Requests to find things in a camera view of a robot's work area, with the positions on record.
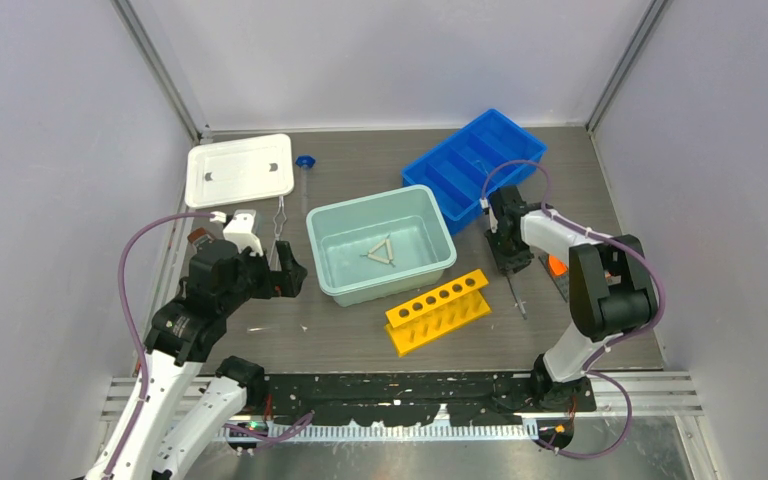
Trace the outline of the thin metal tweezers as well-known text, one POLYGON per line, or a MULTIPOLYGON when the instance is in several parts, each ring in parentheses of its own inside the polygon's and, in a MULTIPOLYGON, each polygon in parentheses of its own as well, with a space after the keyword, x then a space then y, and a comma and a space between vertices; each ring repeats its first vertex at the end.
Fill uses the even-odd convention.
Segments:
POLYGON ((516 307, 517 311, 519 312, 519 314, 521 315, 521 317, 524 320, 527 320, 528 319, 528 314, 527 314, 527 310, 526 310, 526 307, 525 307, 525 302, 523 301, 523 299, 521 298, 521 295, 519 294, 519 291, 518 291, 518 289, 517 289, 517 287, 515 285, 515 282, 513 280, 513 275, 510 274, 510 273, 507 273, 505 275, 505 278, 507 280, 507 284, 509 286, 509 289, 510 289, 510 292, 511 292, 512 298, 514 300, 515 307, 516 307))

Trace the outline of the metal crucible tongs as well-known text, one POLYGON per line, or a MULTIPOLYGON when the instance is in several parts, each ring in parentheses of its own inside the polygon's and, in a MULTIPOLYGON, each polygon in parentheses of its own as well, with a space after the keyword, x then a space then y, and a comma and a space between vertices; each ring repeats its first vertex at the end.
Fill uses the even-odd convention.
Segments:
POLYGON ((288 220, 285 210, 285 197, 278 197, 278 206, 275 215, 273 216, 273 244, 269 253, 269 266, 276 269, 280 265, 277 254, 277 243, 281 240, 284 226, 288 220))

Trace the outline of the white clay triangle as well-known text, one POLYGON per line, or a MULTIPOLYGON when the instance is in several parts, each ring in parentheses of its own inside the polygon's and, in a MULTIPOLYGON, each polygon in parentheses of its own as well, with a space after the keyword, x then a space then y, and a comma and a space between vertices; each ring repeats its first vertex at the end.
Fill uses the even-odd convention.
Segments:
POLYGON ((391 267, 395 266, 395 250, 389 234, 374 243, 365 253, 360 254, 361 258, 366 258, 373 262, 391 267))

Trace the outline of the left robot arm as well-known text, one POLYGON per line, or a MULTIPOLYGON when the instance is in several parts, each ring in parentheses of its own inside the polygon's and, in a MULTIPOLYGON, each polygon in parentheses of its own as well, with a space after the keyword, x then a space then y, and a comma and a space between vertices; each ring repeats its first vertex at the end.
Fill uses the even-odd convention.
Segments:
POLYGON ((294 298, 307 276, 289 242, 275 244, 279 269, 252 247, 204 240, 189 261, 179 293, 152 319, 143 343, 145 372, 88 479, 182 479, 220 428, 235 414, 264 405, 268 383, 262 366, 226 358, 184 418, 173 420, 227 320, 251 299, 294 298))

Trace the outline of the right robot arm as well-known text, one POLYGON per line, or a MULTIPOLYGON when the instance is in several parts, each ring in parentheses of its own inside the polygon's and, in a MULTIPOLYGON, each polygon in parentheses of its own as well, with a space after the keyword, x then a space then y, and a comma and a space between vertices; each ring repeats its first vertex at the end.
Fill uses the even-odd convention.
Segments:
POLYGON ((529 266, 539 249, 566 266, 571 324, 534 362, 530 392, 544 410, 556 410, 585 380, 595 361, 626 336, 647 330, 663 311, 639 239, 586 229, 546 204, 528 204, 514 186, 480 201, 485 237, 505 276, 529 266))

